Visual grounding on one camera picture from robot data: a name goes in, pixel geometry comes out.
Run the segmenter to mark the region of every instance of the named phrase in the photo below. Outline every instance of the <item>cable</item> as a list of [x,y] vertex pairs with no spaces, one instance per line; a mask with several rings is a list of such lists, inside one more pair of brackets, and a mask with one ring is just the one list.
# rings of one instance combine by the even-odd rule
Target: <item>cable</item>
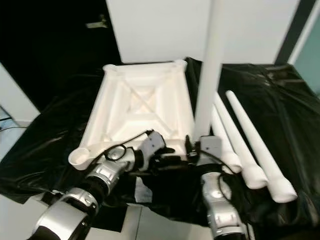
[[123,146],[124,144],[127,144],[127,143],[131,142],[132,140],[139,138],[139,137],[142,136],[143,134],[147,134],[147,135],[148,135],[148,134],[149,134],[150,132],[152,132],[152,131],[153,131],[153,130],[144,131],[144,132],[140,133],[139,135],[130,138],[129,140],[126,140],[126,141],[124,141],[124,142],[122,142],[122,143],[119,143],[119,144],[117,144],[117,145],[113,145],[113,146],[107,148],[106,150],[104,150],[103,152],[101,152],[98,156],[96,156],[96,157],[92,160],[90,166],[93,167],[93,166],[97,163],[97,161],[98,161],[104,154],[106,154],[108,151],[110,151],[111,149],[116,148],[116,147],[118,147],[118,146]]
[[218,177],[218,187],[219,187],[219,191],[221,192],[222,196],[225,198],[225,200],[227,200],[231,205],[232,202],[231,202],[231,199],[227,198],[227,196],[225,195],[225,193],[222,191],[222,187],[221,187],[221,179],[223,178],[223,173],[221,173]]
[[[124,152],[122,153],[122,155],[119,156],[118,159],[109,158],[109,157],[107,156],[107,153],[110,152],[111,149],[116,149],[116,148],[118,148],[118,147],[122,147],[122,148],[124,149]],[[105,157],[106,160],[111,161],[111,162],[115,162],[115,161],[121,159],[124,155],[126,155],[126,153],[127,153],[127,148],[126,148],[126,146],[123,145],[123,144],[116,144],[116,145],[113,145],[113,146],[109,147],[107,150],[104,150],[104,152],[105,152],[104,157]]]
[[8,130],[8,129],[26,129],[26,127],[24,127],[24,126],[12,126],[12,127],[1,129],[0,132],[3,132],[3,131]]
[[226,167],[230,170],[230,172],[231,172],[232,174],[234,174],[234,175],[236,174],[236,173],[235,173],[234,171],[232,171],[231,168],[230,168],[224,161],[222,161],[220,158],[216,157],[215,155],[212,155],[211,153],[209,153],[209,152],[207,152],[207,151],[200,150],[200,152],[201,152],[202,154],[207,155],[207,156],[211,157],[212,159],[218,161],[218,162],[221,163],[222,165],[226,166]]
[[1,118],[1,119],[0,119],[0,122],[6,121],[6,120],[10,120],[10,119],[12,119],[12,117],[10,117],[10,116],[5,117],[5,118]]

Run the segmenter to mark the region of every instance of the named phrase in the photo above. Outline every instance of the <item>black cloth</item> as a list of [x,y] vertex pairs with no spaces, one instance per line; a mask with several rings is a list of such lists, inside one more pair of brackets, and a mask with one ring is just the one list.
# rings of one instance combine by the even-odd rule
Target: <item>black cloth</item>
[[[187,58],[186,80],[195,110],[201,62]],[[65,192],[86,174],[68,164],[86,128],[103,72],[75,75],[69,86],[41,113],[0,163],[0,193],[24,203],[52,190]],[[219,94],[241,134],[225,96],[232,90],[262,136],[284,176],[298,193],[296,201],[278,204],[267,189],[249,190],[240,175],[225,177],[242,220],[269,237],[319,226],[320,101],[290,65],[227,64]],[[120,178],[106,204],[135,203],[136,173]],[[141,176],[152,192],[145,205],[172,220],[207,226],[200,174],[193,166],[151,171]]]

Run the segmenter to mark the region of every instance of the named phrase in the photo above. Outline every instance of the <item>white pole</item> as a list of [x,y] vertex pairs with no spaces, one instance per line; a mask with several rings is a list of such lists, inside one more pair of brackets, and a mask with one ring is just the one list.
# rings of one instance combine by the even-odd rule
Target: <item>white pole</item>
[[272,157],[246,111],[241,106],[236,95],[232,91],[227,91],[226,96],[259,164],[269,180],[268,189],[272,199],[277,203],[288,203],[295,200],[297,198],[297,193],[294,187],[282,174],[276,161]]
[[201,68],[195,108],[195,124],[192,140],[209,134],[212,105],[219,85],[224,54],[225,35],[228,28],[229,0],[211,0],[206,49]]
[[241,174],[245,184],[250,189],[261,189],[265,187],[268,179],[261,167],[257,165],[218,93],[215,95],[215,107],[220,115],[234,151],[238,154],[242,163]]
[[[242,164],[240,162],[240,159],[238,155],[234,152],[231,143],[229,141],[228,135],[226,133],[226,130],[224,128],[224,125],[218,115],[216,107],[213,105],[212,108],[212,120],[211,120],[212,130],[215,136],[218,136],[221,138],[222,141],[222,154],[221,154],[221,160],[228,165],[229,168],[233,172],[240,173],[242,170]],[[228,168],[223,169],[227,173],[231,173]]]

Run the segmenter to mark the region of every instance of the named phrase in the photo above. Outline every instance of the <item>white tray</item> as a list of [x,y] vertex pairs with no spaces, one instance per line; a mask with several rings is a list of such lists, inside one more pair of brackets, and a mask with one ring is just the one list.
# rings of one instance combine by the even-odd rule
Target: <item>white tray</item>
[[[107,147],[154,129],[176,154],[185,154],[185,136],[191,136],[194,118],[185,78],[187,63],[106,65],[79,148],[69,156],[77,169]],[[138,147],[142,136],[128,146]]]

